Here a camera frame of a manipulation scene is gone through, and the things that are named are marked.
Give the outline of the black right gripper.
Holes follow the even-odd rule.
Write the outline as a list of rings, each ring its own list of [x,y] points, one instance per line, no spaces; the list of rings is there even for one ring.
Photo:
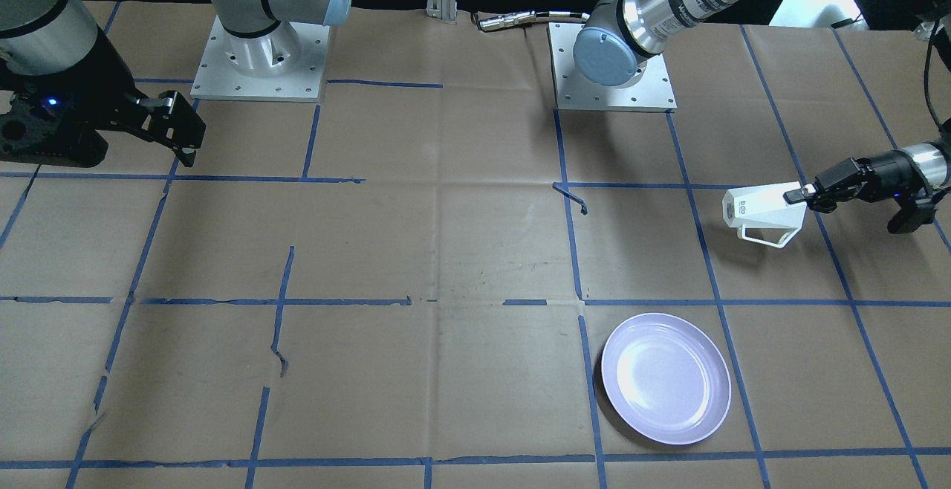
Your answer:
[[[178,91],[142,97],[128,75],[14,74],[2,66],[2,89],[11,92],[2,114],[5,163],[91,168],[104,161],[108,141],[100,129],[125,131],[170,149],[193,167],[207,125]]]

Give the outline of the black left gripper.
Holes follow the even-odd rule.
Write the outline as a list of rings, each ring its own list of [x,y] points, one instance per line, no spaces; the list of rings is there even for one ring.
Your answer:
[[[866,180],[863,185],[863,170]],[[933,224],[938,210],[938,147],[908,146],[870,158],[846,158],[822,171],[811,184],[791,189],[786,204],[805,202],[818,213],[832,213],[840,202],[893,198],[899,211],[889,219],[890,234],[913,233]]]

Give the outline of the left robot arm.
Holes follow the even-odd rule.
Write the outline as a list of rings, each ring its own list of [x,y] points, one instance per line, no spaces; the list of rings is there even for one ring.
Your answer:
[[[703,24],[740,0],[598,0],[575,39],[575,67],[585,79],[608,88],[631,85],[639,67],[661,56],[669,40]],[[891,234],[933,224],[949,192],[949,124],[934,141],[867,158],[846,158],[808,184],[781,182],[733,188],[722,201],[724,222],[747,231],[781,230],[784,247],[802,228],[805,212],[831,213],[842,202],[896,201]]]

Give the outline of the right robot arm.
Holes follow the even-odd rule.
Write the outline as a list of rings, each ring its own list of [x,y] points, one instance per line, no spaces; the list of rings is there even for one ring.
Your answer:
[[[299,58],[293,24],[342,25],[352,0],[211,0],[242,74],[276,74]],[[91,168],[102,130],[170,149],[191,167],[205,122],[178,91],[147,97],[82,0],[2,0],[5,163]]]

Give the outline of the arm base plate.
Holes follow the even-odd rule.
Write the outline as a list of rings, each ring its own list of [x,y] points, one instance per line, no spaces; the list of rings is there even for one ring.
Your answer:
[[[215,19],[191,96],[229,102],[318,103],[331,29],[283,22],[268,35],[242,39]]]
[[[678,107],[663,56],[641,63],[620,38],[581,24],[549,24],[556,107],[672,112]]]

